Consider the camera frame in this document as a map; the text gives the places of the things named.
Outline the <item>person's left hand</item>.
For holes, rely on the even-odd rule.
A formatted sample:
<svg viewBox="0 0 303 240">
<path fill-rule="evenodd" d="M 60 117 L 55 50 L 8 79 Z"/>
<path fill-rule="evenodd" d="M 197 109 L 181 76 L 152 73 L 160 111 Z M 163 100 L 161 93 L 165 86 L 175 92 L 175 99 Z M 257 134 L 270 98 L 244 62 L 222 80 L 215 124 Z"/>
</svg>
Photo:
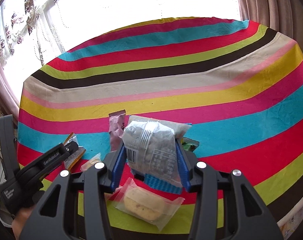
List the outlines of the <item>person's left hand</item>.
<svg viewBox="0 0 303 240">
<path fill-rule="evenodd" d="M 18 213 L 15 215 L 15 219 L 12 222 L 12 230 L 15 236 L 15 239 L 18 240 L 19 236 L 23 230 L 23 227 L 30 217 L 33 209 L 35 206 L 28 207 L 28 208 L 22 208 L 18 211 Z"/>
</svg>

